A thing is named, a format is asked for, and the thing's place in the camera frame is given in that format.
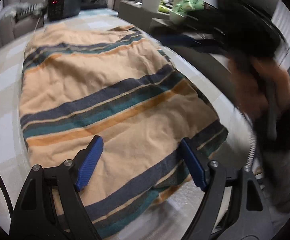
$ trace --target desk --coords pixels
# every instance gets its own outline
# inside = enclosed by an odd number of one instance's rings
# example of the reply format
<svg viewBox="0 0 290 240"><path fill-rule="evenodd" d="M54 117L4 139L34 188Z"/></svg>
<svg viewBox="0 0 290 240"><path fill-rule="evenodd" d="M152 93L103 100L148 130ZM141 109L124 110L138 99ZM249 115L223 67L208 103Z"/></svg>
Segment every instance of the desk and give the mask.
<svg viewBox="0 0 290 240"><path fill-rule="evenodd" d="M149 12L134 2L122 1L119 4L118 17L148 32L153 18L168 20L169 14L158 11Z"/></svg>

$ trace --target tan blanket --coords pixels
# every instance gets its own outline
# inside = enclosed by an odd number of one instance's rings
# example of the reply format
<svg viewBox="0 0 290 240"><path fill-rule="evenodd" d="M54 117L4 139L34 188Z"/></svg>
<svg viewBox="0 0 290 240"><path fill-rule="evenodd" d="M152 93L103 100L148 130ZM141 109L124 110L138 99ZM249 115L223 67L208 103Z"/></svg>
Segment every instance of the tan blanket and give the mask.
<svg viewBox="0 0 290 240"><path fill-rule="evenodd" d="M177 149L182 138L198 135L209 156L227 136L205 96L133 26L97 32L60 24L35 35L25 51L20 116L32 165L57 166L94 135L103 138L80 192L103 238L190 179Z"/></svg>

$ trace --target person's hand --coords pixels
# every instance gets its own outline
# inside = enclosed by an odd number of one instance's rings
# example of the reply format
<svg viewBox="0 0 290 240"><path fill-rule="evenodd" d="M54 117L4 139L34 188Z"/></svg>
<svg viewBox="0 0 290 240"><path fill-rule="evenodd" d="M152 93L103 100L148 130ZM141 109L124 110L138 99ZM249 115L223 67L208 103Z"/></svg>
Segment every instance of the person's hand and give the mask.
<svg viewBox="0 0 290 240"><path fill-rule="evenodd" d="M262 78L275 83L278 114L280 115L290 107L288 72L279 68L274 60L260 61L253 58L252 64ZM233 59L229 59L228 67L235 85L238 108L252 120L260 117L262 112L268 108L268 102L265 95L259 91L256 80L251 74L239 71Z"/></svg>

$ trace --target blue stripe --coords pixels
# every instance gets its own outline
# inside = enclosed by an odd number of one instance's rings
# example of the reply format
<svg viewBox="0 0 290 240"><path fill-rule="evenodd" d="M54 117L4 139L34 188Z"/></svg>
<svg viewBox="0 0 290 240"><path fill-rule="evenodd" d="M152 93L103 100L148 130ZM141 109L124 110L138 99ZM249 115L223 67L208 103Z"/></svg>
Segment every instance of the blue stripe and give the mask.
<svg viewBox="0 0 290 240"><path fill-rule="evenodd" d="M61 116L67 116L72 112L84 110L100 102L133 90L139 86L158 83L172 71L173 68L170 65L165 65L153 75L146 75L140 79L128 78L84 98L63 103L54 109L39 112L37 114L26 114L21 118L21 127L24 127L28 122L32 121L50 120Z"/></svg>
<svg viewBox="0 0 290 240"><path fill-rule="evenodd" d="M188 174L189 174L189 170L186 167L185 162L182 161L181 164L176 168L176 170L173 172L171 176L169 176L167 179L165 179L158 185L154 186L153 188L160 189L164 187L178 186L184 182L184 180L188 177ZM125 217L128 217L129 215L133 214L138 209L138 207L140 207L146 201L149 193L150 193L150 190L146 191L140 197L135 199L131 204L115 212L114 214L111 214L106 219L96 222L94 226L96 228L105 228Z"/></svg>
<svg viewBox="0 0 290 240"><path fill-rule="evenodd" d="M101 238L105 239L106 237L112 236L122 230L125 226L127 226L130 222L139 217L150 205L151 203L159 196L159 193L168 189L168 187L160 188L160 189L151 189L148 198L144 201L144 203L134 212L133 214L119 220L105 228L96 228L98 234Z"/></svg>
<svg viewBox="0 0 290 240"><path fill-rule="evenodd" d="M135 34L141 34L141 31L139 31L136 28L131 28L129 29L129 31L134 31L133 34L129 34L124 36L123 38L121 38L120 40L116 41L116 42L120 42L123 40L127 40L130 39L130 37L135 36ZM61 49L61 48L68 48L68 47L74 47L74 48L78 48L78 49L94 49L94 48L99 48L99 47L104 47L107 46L109 44L112 43L98 43L98 44L91 44L91 45L73 45L73 44L67 44L67 43L60 43L54 46L43 46L43 47L39 47L36 51L34 51L33 53L31 53L30 55L28 55L26 57L26 59L24 60L24 66L26 64L28 64L30 61L32 61L37 55L39 55L43 50L53 50L53 49Z"/></svg>
<svg viewBox="0 0 290 240"><path fill-rule="evenodd" d="M55 122L31 124L23 130L23 136L27 139L32 136L68 131L91 125L172 89L182 79L182 75L173 72L160 85L150 85L140 88L130 94L124 95L84 113Z"/></svg>

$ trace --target screw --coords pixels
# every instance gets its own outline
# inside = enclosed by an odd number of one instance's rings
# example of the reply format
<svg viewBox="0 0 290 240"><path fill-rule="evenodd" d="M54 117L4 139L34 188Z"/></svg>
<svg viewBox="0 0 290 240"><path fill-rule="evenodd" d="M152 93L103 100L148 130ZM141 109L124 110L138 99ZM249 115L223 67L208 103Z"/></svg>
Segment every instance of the screw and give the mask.
<svg viewBox="0 0 290 240"><path fill-rule="evenodd" d="M211 161L210 165L214 168L218 167L218 162L217 161Z"/></svg>
<svg viewBox="0 0 290 240"><path fill-rule="evenodd" d="M39 168L40 168L40 166L39 166L38 164L36 164L36 165L34 165L34 166L32 167L32 170L33 170L33 171L38 171Z"/></svg>
<svg viewBox="0 0 290 240"><path fill-rule="evenodd" d="M251 169L250 169L250 166L244 166L244 171L247 171L247 172L250 172L251 171Z"/></svg>
<svg viewBox="0 0 290 240"><path fill-rule="evenodd" d="M65 166L72 166L72 164L73 164L73 161L72 160L66 160L66 161L64 161L64 165Z"/></svg>

